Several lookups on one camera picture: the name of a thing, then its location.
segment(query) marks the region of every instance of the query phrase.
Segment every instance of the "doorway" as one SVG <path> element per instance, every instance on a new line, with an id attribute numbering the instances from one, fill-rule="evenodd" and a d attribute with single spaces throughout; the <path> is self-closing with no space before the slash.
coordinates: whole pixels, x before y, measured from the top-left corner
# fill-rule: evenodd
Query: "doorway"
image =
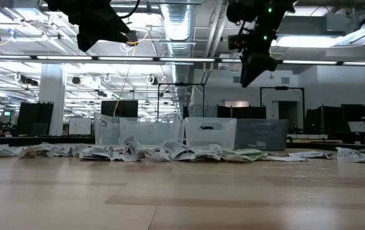
<path id="1" fill-rule="evenodd" d="M 297 126 L 297 102 L 278 102 L 279 119 L 287 119 L 288 128 Z"/>

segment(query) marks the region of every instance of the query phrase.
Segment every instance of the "plastic storage container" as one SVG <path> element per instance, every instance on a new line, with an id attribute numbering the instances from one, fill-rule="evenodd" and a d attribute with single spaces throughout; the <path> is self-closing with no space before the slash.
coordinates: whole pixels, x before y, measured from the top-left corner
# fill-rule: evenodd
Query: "plastic storage container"
<path id="1" fill-rule="evenodd" d="M 95 144 L 120 145 L 120 119 L 94 113 Z"/>
<path id="2" fill-rule="evenodd" d="M 287 133 L 286 119 L 238 119 L 235 148 L 285 150 Z"/>
<path id="3" fill-rule="evenodd" d="M 204 149 L 217 144 L 224 150 L 232 150 L 236 122 L 236 118 L 185 118 L 187 146 Z"/>
<path id="4" fill-rule="evenodd" d="M 134 137 L 143 146 L 160 146 L 166 141 L 181 141 L 180 127 L 180 119 L 161 123 L 141 118 L 120 118 L 120 139 L 122 142 Z"/>

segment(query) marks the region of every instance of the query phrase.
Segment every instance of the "air duct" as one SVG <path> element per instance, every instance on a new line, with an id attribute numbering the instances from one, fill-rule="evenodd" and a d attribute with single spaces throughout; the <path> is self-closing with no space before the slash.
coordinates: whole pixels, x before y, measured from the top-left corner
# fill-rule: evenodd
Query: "air duct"
<path id="1" fill-rule="evenodd" d="M 164 30 L 167 40 L 189 41 L 192 38 L 193 5 L 163 4 L 160 6 L 164 17 Z M 191 57 L 192 44 L 167 43 L 171 57 Z M 173 82 L 189 82 L 192 79 L 193 67 L 189 65 L 172 65 Z M 188 105 L 187 88 L 175 87 L 175 96 L 178 100 L 180 112 L 183 106 Z"/>

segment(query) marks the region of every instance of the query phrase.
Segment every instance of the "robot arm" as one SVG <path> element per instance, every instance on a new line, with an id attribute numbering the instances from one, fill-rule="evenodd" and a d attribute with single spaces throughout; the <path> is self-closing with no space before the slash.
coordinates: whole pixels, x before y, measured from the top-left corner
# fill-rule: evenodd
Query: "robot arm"
<path id="1" fill-rule="evenodd" d="M 127 42 L 122 33 L 130 29 L 111 8 L 108 0 L 45 0 L 49 10 L 60 10 L 71 24 L 79 25 L 77 43 L 86 52 L 99 40 Z"/>

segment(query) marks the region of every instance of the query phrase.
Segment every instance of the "wooden floor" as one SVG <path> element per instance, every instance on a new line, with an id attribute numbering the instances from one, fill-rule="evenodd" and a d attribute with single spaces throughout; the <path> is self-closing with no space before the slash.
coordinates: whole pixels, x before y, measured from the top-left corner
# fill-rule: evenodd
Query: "wooden floor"
<path id="1" fill-rule="evenodd" d="M 365 230 L 365 164 L 0 158 L 0 229 Z"/>

